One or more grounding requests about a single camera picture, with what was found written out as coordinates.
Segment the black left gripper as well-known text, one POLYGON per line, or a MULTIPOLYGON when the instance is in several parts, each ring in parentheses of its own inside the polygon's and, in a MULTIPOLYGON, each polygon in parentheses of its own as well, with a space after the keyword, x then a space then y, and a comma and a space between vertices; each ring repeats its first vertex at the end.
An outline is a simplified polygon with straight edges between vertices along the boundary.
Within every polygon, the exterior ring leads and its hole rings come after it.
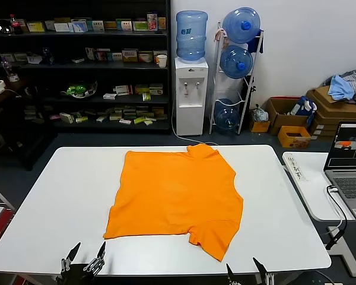
POLYGON ((80 245, 81 243, 78 242, 70 250, 67 257, 61 259, 61 273, 55 278, 57 284, 93 284, 96 275, 103 268, 106 242, 103 242, 97 257, 89 264, 72 264, 80 245))

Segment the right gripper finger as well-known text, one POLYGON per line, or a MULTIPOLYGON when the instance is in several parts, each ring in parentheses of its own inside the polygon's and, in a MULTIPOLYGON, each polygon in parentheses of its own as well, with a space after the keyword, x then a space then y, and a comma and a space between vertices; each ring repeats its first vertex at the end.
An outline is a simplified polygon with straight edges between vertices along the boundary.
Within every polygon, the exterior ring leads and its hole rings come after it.
POLYGON ((258 281, 258 284, 274 285, 275 284, 274 273, 269 273, 266 270, 265 266, 262 263, 260 263, 255 257, 253 257, 253 262, 255 263, 255 266, 259 272, 260 281, 258 281))
POLYGON ((234 273, 232 272, 230 266, 226 264, 227 268, 227 278, 228 278, 228 284, 229 285, 241 285, 241 282, 238 281, 234 273))

